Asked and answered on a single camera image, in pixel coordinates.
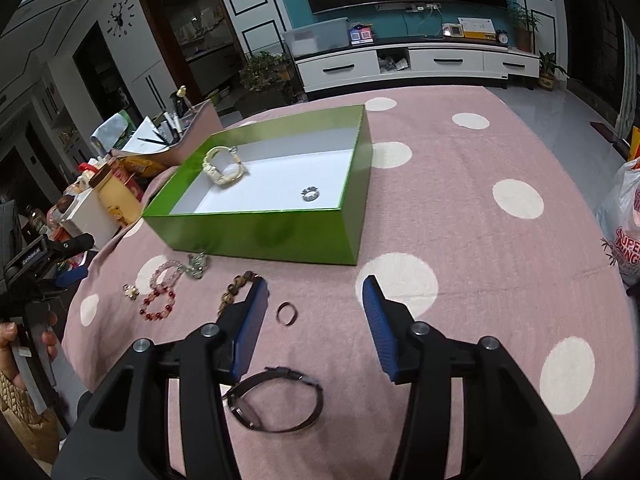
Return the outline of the black band wristwatch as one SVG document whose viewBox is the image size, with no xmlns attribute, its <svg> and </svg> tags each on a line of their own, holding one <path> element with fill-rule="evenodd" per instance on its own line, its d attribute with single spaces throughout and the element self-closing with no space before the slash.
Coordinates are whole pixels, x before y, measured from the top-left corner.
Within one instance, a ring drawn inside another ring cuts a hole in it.
<svg viewBox="0 0 640 480">
<path fill-rule="evenodd" d="M 296 424 L 283 426 L 277 422 L 279 416 L 292 422 L 294 415 L 300 415 L 295 395 L 303 389 L 308 400 L 314 394 L 314 407 Z M 324 409 L 324 392 L 318 379 L 285 366 L 267 366 L 244 378 L 224 394 L 224 400 L 240 425 L 261 434 L 300 434 L 318 422 Z"/>
</svg>

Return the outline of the cream white wristwatch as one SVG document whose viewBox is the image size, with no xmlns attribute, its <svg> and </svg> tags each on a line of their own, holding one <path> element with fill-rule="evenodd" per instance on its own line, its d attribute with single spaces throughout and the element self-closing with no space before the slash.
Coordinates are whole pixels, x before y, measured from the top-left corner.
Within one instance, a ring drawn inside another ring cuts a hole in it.
<svg viewBox="0 0 640 480">
<path fill-rule="evenodd" d="M 228 188 L 248 175 L 236 146 L 218 145 L 208 150 L 203 158 L 202 170 L 220 188 Z"/>
</svg>

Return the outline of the white cardboard box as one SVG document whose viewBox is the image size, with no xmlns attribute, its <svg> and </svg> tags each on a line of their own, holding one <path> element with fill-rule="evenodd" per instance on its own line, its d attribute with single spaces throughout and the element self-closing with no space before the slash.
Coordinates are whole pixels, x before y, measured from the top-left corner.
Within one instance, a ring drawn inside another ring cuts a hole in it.
<svg viewBox="0 0 640 480">
<path fill-rule="evenodd" d="M 74 198 L 61 217 L 61 226 L 70 236 L 91 234 L 97 250 L 101 250 L 120 229 L 93 188 L 87 188 Z"/>
</svg>

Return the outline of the small flower brooch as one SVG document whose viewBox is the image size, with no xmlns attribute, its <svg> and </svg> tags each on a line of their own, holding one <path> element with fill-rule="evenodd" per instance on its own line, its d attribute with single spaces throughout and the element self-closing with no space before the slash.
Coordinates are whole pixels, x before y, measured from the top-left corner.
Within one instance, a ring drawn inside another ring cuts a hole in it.
<svg viewBox="0 0 640 480">
<path fill-rule="evenodd" d="M 122 292 L 131 301 L 136 300 L 140 295 L 140 292 L 137 286 L 129 285 L 129 284 L 125 284 L 124 286 L 122 286 Z"/>
</svg>

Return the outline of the yellow bear drink bottle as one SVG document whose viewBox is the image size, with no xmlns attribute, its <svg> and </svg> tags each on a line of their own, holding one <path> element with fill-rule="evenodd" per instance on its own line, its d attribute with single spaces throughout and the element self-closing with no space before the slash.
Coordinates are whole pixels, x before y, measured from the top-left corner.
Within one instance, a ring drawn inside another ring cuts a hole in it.
<svg viewBox="0 0 640 480">
<path fill-rule="evenodd" d="M 108 165 L 103 165 L 90 179 L 89 185 L 98 193 L 106 211 L 121 226 L 136 223 L 142 215 L 141 203 L 130 189 L 117 179 Z"/>
</svg>

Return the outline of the yellow snack bag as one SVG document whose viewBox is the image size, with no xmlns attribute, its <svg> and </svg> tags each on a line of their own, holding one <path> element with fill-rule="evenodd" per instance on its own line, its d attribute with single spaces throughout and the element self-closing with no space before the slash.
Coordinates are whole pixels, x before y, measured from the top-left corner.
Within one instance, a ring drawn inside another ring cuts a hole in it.
<svg viewBox="0 0 640 480">
<path fill-rule="evenodd" d="M 142 178 L 155 178 L 167 169 L 165 165 L 140 155 L 127 155 L 120 161 L 127 171 Z"/>
</svg>

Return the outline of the green cardboard box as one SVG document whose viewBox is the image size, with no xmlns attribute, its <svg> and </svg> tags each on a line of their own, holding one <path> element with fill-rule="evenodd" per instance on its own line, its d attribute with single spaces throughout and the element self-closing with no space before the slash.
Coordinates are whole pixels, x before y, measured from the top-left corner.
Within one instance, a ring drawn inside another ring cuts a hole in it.
<svg viewBox="0 0 640 480">
<path fill-rule="evenodd" d="M 236 146 L 248 175 L 220 188 L 208 150 Z M 311 110 L 210 136 L 145 207 L 172 249 L 285 262 L 358 261 L 372 162 L 362 105 Z"/>
</svg>

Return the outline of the pink polka dot blanket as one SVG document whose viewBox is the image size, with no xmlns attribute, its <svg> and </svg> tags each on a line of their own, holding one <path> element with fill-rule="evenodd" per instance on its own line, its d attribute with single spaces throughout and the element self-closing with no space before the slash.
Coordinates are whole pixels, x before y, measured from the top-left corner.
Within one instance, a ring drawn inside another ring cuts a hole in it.
<svg viewBox="0 0 640 480">
<path fill-rule="evenodd" d="M 317 378 L 326 405 L 300 434 L 230 422 L 247 479 L 385 479 L 409 389 L 382 371 L 363 281 L 449 338 L 497 337 L 518 362 L 582 470 L 602 457 L 638 392 L 637 322 L 608 263 L 593 208 L 620 155 L 570 93 L 411 87 L 344 96 L 363 104 L 373 141 L 356 266 L 213 258 L 183 278 L 175 311 L 151 323 L 122 292 L 145 288 L 171 251 L 144 223 L 101 252 L 80 286 L 63 348 L 94 388 L 135 340 L 185 337 L 212 320 L 246 270 L 269 286 L 253 370 L 283 365 Z"/>
</svg>

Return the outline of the pink storage bin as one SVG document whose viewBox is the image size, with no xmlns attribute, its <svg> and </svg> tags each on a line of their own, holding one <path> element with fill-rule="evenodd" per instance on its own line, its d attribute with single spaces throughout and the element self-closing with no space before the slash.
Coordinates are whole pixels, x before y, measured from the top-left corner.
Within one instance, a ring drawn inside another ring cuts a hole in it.
<svg viewBox="0 0 640 480">
<path fill-rule="evenodd" d="M 212 102 L 205 101 L 196 108 L 196 114 L 191 116 L 190 125 L 186 127 L 186 132 L 181 140 L 173 146 L 160 146 L 154 143 L 148 143 L 154 150 L 152 152 L 142 152 L 140 150 L 115 150 L 112 154 L 115 157 L 125 157 L 132 155 L 140 155 L 152 162 L 158 162 L 161 165 L 180 166 L 187 160 L 210 136 L 224 130 L 220 118 L 213 106 Z"/>
</svg>

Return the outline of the potted green plant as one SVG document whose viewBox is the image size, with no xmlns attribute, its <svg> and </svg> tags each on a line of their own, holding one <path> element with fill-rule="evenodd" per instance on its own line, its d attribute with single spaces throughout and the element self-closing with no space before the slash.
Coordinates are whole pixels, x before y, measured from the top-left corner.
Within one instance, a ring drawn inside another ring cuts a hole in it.
<svg viewBox="0 0 640 480">
<path fill-rule="evenodd" d="M 241 70 L 240 83 L 245 93 L 234 106 L 243 117 L 287 106 L 294 101 L 291 74 L 282 54 L 268 51 L 252 54 Z"/>
</svg>

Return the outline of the white plastic shopping bag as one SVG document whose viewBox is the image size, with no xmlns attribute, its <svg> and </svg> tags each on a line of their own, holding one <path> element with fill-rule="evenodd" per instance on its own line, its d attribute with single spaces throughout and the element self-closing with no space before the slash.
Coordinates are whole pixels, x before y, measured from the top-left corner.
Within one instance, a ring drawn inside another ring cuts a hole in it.
<svg viewBox="0 0 640 480">
<path fill-rule="evenodd" d="M 627 286 L 639 283 L 639 179 L 639 159 L 625 162 L 596 210 L 605 255 Z"/>
</svg>

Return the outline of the white tv cabinet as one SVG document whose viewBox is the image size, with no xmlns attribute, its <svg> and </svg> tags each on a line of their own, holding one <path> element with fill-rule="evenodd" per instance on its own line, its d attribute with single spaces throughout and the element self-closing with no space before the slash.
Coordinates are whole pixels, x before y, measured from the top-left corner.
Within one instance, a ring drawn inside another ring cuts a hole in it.
<svg viewBox="0 0 640 480">
<path fill-rule="evenodd" d="M 536 81 L 533 53 L 462 41 L 371 44 L 304 56 L 295 61 L 306 92 L 405 79 Z"/>
</svg>

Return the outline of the clear plastic storage box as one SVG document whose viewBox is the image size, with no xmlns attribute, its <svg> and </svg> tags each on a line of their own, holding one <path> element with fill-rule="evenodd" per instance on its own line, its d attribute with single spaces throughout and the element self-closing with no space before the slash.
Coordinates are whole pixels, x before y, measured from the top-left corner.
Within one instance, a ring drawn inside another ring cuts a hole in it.
<svg viewBox="0 0 640 480">
<path fill-rule="evenodd" d="M 348 18 L 334 18 L 294 28 L 283 34 L 293 58 L 349 46 Z"/>
</svg>

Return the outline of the small potted plant right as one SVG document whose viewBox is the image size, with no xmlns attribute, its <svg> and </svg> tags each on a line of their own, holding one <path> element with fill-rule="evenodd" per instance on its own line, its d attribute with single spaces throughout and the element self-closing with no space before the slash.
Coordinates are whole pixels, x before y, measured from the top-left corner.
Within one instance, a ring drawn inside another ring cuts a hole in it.
<svg viewBox="0 0 640 480">
<path fill-rule="evenodd" d="M 508 17 L 513 26 L 514 40 L 518 50 L 532 52 L 539 23 L 534 12 L 519 3 L 511 2 L 508 4 Z"/>
</svg>

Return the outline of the black wall clock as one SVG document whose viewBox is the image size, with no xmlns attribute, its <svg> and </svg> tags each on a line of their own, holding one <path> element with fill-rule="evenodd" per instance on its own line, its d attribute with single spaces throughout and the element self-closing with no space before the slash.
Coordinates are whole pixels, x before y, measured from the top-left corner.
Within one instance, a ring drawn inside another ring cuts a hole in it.
<svg viewBox="0 0 640 480">
<path fill-rule="evenodd" d="M 114 38 L 127 36 L 135 17 L 133 2 L 130 0 L 114 2 L 106 20 L 107 35 Z"/>
</svg>

